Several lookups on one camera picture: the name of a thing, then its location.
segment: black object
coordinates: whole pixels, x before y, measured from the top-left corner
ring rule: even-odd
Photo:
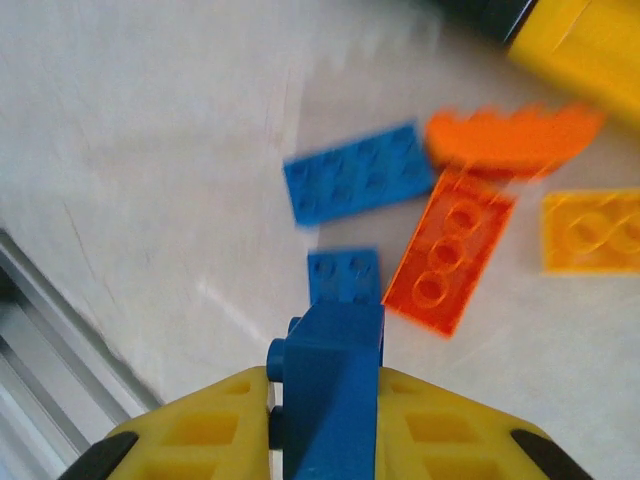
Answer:
[[[509,43],[520,31],[537,0],[434,0],[448,13],[483,35]]]
[[[134,432],[122,432],[94,444],[58,480],[107,480],[138,441]]]
[[[7,272],[0,269],[0,302],[14,300],[16,286],[13,284]]]
[[[591,475],[551,440],[520,429],[513,430],[511,437],[549,480],[593,480]]]
[[[284,410],[282,405],[273,407],[269,414],[269,450],[282,450],[284,446]]]

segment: lego stud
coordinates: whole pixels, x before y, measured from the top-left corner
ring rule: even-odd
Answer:
[[[472,122],[486,122],[493,121],[496,117],[501,117],[500,111],[496,108],[492,107],[484,107],[479,108],[475,111],[470,117],[469,120]]]
[[[425,272],[413,285],[413,300],[422,308],[433,308],[447,296],[449,286],[443,275]]]
[[[387,185],[387,179],[382,172],[373,172],[367,177],[367,183],[364,188],[367,193],[378,194],[384,191]]]
[[[611,225],[601,213],[586,213],[569,224],[565,231],[565,244],[575,253],[589,253],[607,241]]]
[[[298,201],[298,208],[304,213],[312,213],[316,211],[316,199],[309,195],[304,195]]]
[[[618,222],[609,238],[609,245],[626,255],[640,252],[640,213]]]
[[[289,169],[289,178],[292,183],[296,185],[302,185],[307,179],[309,173],[308,165],[305,163],[294,163]]]
[[[429,267],[439,273],[453,272],[462,263],[464,252],[464,244],[459,238],[443,237],[429,251]]]
[[[481,218],[482,211],[476,203],[459,202],[445,217],[445,230],[461,237],[468,237],[478,228]]]
[[[291,333],[291,331],[296,328],[298,322],[300,321],[300,317],[293,317],[289,322],[289,328],[287,328],[287,335]]]
[[[340,151],[329,152],[322,158],[322,170],[335,175],[342,173],[343,156]]]
[[[329,257],[321,257],[313,264],[313,274],[321,280],[329,280],[336,273],[336,262]]]
[[[356,278],[362,278],[367,276],[371,271],[371,264],[366,259],[356,255],[349,261],[349,270]]]
[[[267,378],[270,382],[282,383],[284,371],[284,338],[276,338],[267,352]]]
[[[376,140],[364,140],[358,144],[358,155],[361,157],[375,158],[378,153]]]
[[[415,134],[413,128],[405,127],[393,132],[391,146],[396,155],[404,155],[413,146]]]
[[[402,167],[401,176],[405,180],[413,180],[420,175],[423,165],[420,160],[411,160]]]
[[[331,202],[336,205],[344,205],[351,201],[352,192],[349,187],[337,186],[331,193]]]

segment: blue lego plate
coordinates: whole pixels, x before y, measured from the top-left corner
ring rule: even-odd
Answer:
[[[284,165],[296,223],[317,225],[431,190],[435,175],[413,123]]]
[[[379,304],[378,254],[374,249],[325,250],[307,256],[309,297],[318,302]]]

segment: transparent yellow lego brick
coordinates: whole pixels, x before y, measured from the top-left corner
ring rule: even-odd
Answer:
[[[640,190],[552,193],[542,213],[548,270],[640,273]]]
[[[528,422],[381,368],[376,480],[547,480],[511,437],[516,429],[548,438]]]
[[[509,55],[640,128],[640,2],[538,0]]]
[[[120,425],[139,438],[109,480],[268,480],[270,400],[256,367]]]

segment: white table surface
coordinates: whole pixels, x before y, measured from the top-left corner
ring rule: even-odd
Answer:
[[[0,215],[164,400],[263,364],[308,306],[306,252],[376,245],[426,198],[295,228],[283,157],[437,108],[562,97],[393,0],[0,4]],[[517,208],[446,342],[387,315],[385,364],[537,423],[598,479],[640,477],[640,278],[541,274],[549,191],[640,186],[609,126]]]

